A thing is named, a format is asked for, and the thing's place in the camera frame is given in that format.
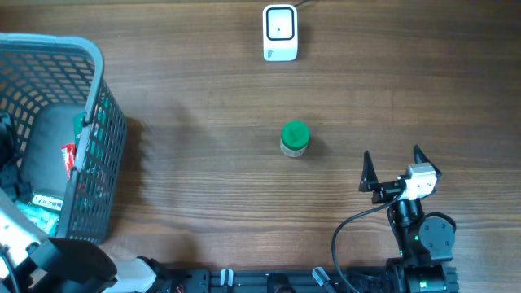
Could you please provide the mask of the green lid jar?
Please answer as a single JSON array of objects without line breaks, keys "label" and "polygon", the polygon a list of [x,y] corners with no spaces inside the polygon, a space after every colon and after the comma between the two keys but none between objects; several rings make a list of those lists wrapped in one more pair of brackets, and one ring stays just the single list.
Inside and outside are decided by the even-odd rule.
[{"label": "green lid jar", "polygon": [[309,144],[310,130],[302,121],[293,120],[284,125],[280,136],[280,148],[288,157],[302,156]]}]

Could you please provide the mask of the green 3M gloves bag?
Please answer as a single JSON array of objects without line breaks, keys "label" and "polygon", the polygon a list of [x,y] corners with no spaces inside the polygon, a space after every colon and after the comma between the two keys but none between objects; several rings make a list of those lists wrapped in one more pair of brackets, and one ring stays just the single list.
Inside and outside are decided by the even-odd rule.
[{"label": "green 3M gloves bag", "polygon": [[81,112],[73,117],[73,131],[74,131],[74,142],[78,146],[81,140],[81,133],[83,130],[83,120],[86,117],[86,112]]}]

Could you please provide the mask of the red stick packet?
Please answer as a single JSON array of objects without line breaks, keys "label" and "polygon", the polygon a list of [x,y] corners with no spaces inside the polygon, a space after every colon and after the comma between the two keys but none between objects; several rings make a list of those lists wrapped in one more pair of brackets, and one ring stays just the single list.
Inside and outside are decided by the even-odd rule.
[{"label": "red stick packet", "polygon": [[61,147],[61,153],[63,155],[63,162],[66,169],[68,179],[71,178],[71,171],[75,165],[77,147],[75,143],[69,143]]}]

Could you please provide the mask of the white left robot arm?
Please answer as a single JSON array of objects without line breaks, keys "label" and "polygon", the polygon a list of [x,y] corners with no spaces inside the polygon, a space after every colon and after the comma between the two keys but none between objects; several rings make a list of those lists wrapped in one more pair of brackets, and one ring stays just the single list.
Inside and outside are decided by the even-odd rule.
[{"label": "white left robot arm", "polygon": [[142,258],[114,261],[88,241],[49,237],[1,190],[2,292],[152,292],[157,281]]}]

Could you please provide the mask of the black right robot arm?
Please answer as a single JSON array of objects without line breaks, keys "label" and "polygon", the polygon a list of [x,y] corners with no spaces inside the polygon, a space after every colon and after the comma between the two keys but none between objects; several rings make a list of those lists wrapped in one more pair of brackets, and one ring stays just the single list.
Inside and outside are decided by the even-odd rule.
[{"label": "black right robot arm", "polygon": [[395,181],[380,182],[370,153],[363,157],[359,191],[372,192],[373,204],[387,205],[387,218],[400,251],[386,262],[391,292],[458,292],[453,260],[457,225],[441,213],[423,211],[421,200],[436,192],[442,172],[414,146],[414,163]]}]

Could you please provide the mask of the green gum box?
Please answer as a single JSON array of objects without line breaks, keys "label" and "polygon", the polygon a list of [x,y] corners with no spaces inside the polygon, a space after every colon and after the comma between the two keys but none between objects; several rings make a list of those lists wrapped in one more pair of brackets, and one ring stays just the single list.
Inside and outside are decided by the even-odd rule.
[{"label": "green gum box", "polygon": [[51,210],[52,212],[60,213],[63,207],[63,199],[50,195],[33,193],[31,204]]}]

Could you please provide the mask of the teal tissue pack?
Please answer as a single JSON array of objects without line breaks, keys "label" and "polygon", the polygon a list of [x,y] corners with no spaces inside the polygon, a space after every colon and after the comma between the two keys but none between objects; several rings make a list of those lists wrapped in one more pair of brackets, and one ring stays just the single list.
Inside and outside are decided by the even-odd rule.
[{"label": "teal tissue pack", "polygon": [[59,224],[59,215],[48,212],[38,206],[28,205],[20,201],[15,202],[16,207],[38,228],[49,234],[56,235]]}]

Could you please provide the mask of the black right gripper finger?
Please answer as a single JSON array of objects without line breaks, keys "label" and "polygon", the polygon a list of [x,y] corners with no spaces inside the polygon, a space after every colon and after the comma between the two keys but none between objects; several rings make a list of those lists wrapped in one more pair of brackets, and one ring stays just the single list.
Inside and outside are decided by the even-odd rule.
[{"label": "black right gripper finger", "polygon": [[423,164],[423,163],[429,163],[433,169],[436,172],[436,177],[438,179],[441,178],[442,172],[427,158],[427,156],[423,153],[419,145],[415,145],[413,147],[413,154],[414,154],[414,162],[416,164]]},{"label": "black right gripper finger", "polygon": [[360,192],[375,191],[379,188],[379,180],[374,170],[370,152],[365,151],[363,154],[363,168],[361,173],[361,180],[358,190]]}]

